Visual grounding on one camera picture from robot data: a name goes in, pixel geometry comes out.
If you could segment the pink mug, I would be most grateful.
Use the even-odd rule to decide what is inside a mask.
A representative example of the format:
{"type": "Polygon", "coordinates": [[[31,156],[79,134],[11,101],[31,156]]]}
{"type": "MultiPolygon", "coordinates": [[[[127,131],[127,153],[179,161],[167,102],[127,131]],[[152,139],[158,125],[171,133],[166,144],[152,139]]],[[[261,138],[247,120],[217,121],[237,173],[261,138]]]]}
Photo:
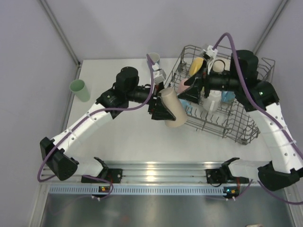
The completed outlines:
{"type": "Polygon", "coordinates": [[[185,85],[185,82],[187,80],[188,79],[183,79],[183,80],[180,81],[178,89],[177,89],[177,94],[182,93],[183,91],[185,91],[186,89],[188,89],[190,87],[190,86],[185,85]]]}

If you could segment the beige tumbler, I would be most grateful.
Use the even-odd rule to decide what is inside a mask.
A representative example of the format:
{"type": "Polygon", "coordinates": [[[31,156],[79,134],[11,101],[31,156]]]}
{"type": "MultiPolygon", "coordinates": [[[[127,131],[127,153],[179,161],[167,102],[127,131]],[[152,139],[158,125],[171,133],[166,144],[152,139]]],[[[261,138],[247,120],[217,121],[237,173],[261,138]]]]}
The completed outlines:
{"type": "Polygon", "coordinates": [[[165,120],[166,126],[176,128],[183,125],[187,121],[187,113],[178,99],[175,89],[168,87],[161,90],[160,98],[166,109],[176,118],[175,120],[165,120]]]}

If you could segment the yellow mug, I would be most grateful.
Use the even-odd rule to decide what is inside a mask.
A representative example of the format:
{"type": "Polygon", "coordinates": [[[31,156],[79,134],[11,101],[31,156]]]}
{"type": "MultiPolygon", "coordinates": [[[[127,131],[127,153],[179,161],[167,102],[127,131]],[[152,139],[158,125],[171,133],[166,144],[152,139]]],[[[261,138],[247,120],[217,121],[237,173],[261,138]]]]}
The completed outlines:
{"type": "Polygon", "coordinates": [[[204,58],[202,58],[202,57],[194,58],[191,66],[190,66],[189,72],[188,72],[190,77],[195,75],[200,70],[200,68],[203,65],[203,62],[204,62],[204,58]]]}

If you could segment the white mug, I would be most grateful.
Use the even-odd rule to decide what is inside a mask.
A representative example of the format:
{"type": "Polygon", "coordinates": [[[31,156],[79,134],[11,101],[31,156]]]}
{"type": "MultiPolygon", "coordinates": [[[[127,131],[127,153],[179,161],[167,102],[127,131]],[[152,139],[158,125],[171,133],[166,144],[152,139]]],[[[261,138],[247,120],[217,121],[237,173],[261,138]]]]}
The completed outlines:
{"type": "Polygon", "coordinates": [[[211,90],[209,96],[203,100],[203,108],[208,112],[215,112],[221,102],[222,92],[211,90]]]}

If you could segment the floral cream mug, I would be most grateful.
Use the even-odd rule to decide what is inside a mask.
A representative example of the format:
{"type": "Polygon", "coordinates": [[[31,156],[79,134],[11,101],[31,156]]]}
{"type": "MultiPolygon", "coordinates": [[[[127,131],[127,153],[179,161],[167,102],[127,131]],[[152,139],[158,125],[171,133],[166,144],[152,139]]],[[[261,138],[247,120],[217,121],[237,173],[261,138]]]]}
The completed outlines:
{"type": "Polygon", "coordinates": [[[218,58],[212,66],[214,72],[230,71],[231,60],[225,58],[218,58]]]}

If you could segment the blue butterfly mug orange inside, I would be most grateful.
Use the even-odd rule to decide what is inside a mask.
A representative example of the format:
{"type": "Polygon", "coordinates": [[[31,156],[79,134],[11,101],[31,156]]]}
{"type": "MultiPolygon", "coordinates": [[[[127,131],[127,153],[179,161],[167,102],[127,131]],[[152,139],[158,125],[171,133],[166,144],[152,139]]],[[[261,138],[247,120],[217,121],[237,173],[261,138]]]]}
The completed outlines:
{"type": "Polygon", "coordinates": [[[235,93],[232,91],[223,91],[221,102],[226,104],[231,104],[235,99],[235,93]]]}

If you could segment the dark blue mug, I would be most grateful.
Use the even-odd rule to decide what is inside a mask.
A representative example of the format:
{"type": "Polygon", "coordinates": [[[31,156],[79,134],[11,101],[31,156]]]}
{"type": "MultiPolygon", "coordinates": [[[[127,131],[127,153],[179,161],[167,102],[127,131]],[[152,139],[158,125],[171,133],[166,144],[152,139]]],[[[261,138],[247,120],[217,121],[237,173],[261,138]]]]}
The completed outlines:
{"type": "Polygon", "coordinates": [[[154,62],[159,64],[160,63],[160,55],[156,52],[150,52],[148,53],[150,59],[154,62]]]}

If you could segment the green tumbler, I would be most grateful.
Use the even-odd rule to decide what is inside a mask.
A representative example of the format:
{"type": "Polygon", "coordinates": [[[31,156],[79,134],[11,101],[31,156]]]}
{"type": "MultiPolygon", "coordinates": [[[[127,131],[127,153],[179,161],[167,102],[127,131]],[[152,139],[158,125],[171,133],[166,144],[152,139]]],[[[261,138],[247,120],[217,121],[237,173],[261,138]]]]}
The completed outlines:
{"type": "Polygon", "coordinates": [[[82,102],[87,102],[90,100],[90,93],[82,79],[74,80],[70,84],[71,92],[82,102]]]}

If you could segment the light blue mug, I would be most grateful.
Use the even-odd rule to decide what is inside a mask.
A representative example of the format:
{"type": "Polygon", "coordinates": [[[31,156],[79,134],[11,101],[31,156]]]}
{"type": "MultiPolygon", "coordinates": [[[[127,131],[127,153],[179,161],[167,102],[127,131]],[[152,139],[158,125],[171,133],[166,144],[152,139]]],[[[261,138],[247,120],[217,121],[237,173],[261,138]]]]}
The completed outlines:
{"type": "Polygon", "coordinates": [[[190,105],[190,103],[187,100],[183,100],[183,99],[179,99],[179,100],[182,104],[182,107],[186,111],[186,113],[189,113],[192,109],[192,106],[190,105]]]}

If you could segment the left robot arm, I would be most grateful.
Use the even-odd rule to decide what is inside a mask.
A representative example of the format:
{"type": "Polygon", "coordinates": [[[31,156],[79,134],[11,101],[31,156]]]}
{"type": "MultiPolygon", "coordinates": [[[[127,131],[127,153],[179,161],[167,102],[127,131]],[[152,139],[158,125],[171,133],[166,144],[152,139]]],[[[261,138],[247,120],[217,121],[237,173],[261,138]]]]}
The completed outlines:
{"type": "Polygon", "coordinates": [[[168,96],[177,96],[164,88],[165,78],[162,69],[151,70],[151,84],[140,86],[138,70],[130,66],[122,68],[112,87],[102,93],[80,119],[52,139],[45,137],[40,141],[43,165],[60,181],[73,175],[89,175],[99,183],[104,182],[108,176],[104,161],[98,157],[78,157],[76,149],[123,111],[134,111],[134,107],[129,107],[130,102],[138,103],[137,108],[148,105],[153,120],[176,123],[177,115],[168,104],[168,96]]]}

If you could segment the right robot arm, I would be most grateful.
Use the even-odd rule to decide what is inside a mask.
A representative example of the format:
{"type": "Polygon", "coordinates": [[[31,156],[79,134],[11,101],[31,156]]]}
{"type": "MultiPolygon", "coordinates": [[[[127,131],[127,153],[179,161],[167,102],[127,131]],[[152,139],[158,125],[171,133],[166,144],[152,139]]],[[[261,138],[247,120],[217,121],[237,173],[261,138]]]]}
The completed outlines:
{"type": "Polygon", "coordinates": [[[258,78],[258,57],[248,50],[233,51],[230,69],[216,72],[217,50],[201,51],[201,67],[185,82],[188,87],[179,97],[198,104],[210,92],[229,91],[257,125],[271,155],[271,161],[262,163],[232,158],[221,166],[226,182],[238,177],[259,181],[269,191],[277,191],[298,182],[303,176],[303,155],[296,146],[282,116],[278,95],[271,83],[258,78]]]}

